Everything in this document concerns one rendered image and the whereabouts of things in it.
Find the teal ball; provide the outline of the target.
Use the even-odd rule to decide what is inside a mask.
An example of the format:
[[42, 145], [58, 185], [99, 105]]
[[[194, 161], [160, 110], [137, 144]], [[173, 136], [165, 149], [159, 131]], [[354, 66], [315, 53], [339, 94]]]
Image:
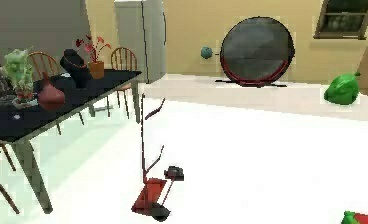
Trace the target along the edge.
[[203, 59], [209, 59], [213, 56], [213, 50], [210, 47], [204, 46], [201, 48], [200, 54]]

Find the grey fridge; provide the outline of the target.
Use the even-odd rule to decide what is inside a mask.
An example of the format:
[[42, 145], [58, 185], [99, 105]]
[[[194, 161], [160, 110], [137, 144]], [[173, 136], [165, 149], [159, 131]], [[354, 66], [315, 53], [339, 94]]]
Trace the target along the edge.
[[163, 0], [114, 0], [119, 45], [137, 57], [140, 80], [151, 84], [166, 74]]

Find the red hand truck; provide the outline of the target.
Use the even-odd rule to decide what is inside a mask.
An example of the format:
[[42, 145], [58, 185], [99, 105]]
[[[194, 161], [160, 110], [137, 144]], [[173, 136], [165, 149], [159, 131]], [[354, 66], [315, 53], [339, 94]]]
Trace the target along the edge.
[[184, 171], [178, 166], [169, 166], [164, 171], [164, 178], [149, 178], [148, 174], [151, 169], [161, 160], [164, 145], [160, 148], [159, 156], [149, 165], [146, 166], [145, 158], [145, 142], [144, 142], [144, 122], [154, 115], [159, 113], [165, 103], [165, 98], [160, 102], [160, 105], [149, 112], [147, 115], [144, 114], [144, 101], [145, 94], [141, 97], [141, 108], [140, 108], [140, 137], [141, 137], [141, 174], [143, 188], [139, 193], [137, 199], [131, 207], [131, 211], [152, 217], [158, 222], [164, 222], [169, 217], [171, 211], [164, 206], [171, 188], [175, 182], [184, 180]]

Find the red plant in orange pot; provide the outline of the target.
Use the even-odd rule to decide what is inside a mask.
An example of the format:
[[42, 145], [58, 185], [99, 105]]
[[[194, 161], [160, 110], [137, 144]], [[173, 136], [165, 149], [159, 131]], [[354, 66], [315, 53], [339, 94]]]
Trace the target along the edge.
[[93, 39], [92, 36], [86, 35], [85, 38], [78, 38], [75, 41], [75, 46], [89, 56], [90, 60], [84, 64], [89, 69], [91, 76], [94, 79], [101, 79], [104, 77], [104, 62], [99, 59], [99, 56], [104, 48], [111, 48], [102, 37], [98, 36]]

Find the black top dining table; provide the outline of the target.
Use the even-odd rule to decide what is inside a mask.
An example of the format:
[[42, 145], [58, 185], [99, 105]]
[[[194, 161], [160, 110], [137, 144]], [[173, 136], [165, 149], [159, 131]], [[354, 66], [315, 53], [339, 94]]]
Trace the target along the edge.
[[10, 144], [21, 168], [45, 214], [53, 211], [47, 188], [44, 185], [30, 140], [52, 128], [91, 104], [110, 95], [116, 87], [130, 83], [136, 122], [140, 122], [138, 84], [141, 71], [106, 69], [102, 79], [88, 81], [85, 89], [76, 89], [71, 78], [55, 76], [51, 83], [65, 94], [65, 104], [56, 111], [46, 111], [40, 106], [17, 110], [0, 107], [0, 144]]

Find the dark red vase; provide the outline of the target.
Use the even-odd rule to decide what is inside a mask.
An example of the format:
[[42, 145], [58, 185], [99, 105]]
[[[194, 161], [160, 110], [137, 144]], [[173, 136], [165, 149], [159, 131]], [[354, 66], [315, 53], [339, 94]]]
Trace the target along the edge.
[[51, 84], [48, 73], [43, 72], [43, 88], [38, 93], [38, 104], [45, 110], [57, 110], [65, 103], [65, 94]]

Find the green bag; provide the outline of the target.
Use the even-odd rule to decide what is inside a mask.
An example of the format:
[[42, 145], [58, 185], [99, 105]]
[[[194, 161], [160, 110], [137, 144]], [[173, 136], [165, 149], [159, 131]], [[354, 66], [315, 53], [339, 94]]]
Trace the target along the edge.
[[338, 105], [351, 105], [359, 95], [357, 78], [360, 72], [345, 73], [337, 76], [324, 92], [324, 99]]

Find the pale green plant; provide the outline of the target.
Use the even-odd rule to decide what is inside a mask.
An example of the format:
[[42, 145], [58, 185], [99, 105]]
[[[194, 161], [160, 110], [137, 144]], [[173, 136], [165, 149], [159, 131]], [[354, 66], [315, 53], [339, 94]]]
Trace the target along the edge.
[[33, 67], [28, 56], [28, 49], [14, 49], [4, 56], [2, 71], [10, 80], [20, 103], [33, 99]]

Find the grey dish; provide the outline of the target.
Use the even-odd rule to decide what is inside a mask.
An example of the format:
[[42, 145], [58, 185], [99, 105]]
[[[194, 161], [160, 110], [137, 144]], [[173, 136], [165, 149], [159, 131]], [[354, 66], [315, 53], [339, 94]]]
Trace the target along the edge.
[[0, 106], [10, 106], [16, 99], [15, 95], [5, 95], [0, 97]]

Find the dark framed window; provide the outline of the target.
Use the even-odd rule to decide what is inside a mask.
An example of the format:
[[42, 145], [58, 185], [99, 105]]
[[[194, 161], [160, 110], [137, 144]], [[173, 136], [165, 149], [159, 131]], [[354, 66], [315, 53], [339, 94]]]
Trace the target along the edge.
[[366, 39], [368, 0], [323, 0], [314, 39]]

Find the green and red object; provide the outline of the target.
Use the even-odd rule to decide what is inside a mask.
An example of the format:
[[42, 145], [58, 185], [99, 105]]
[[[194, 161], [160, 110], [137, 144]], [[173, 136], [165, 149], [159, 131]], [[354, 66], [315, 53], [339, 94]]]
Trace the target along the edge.
[[341, 224], [368, 224], [368, 215], [352, 211], [345, 211]]

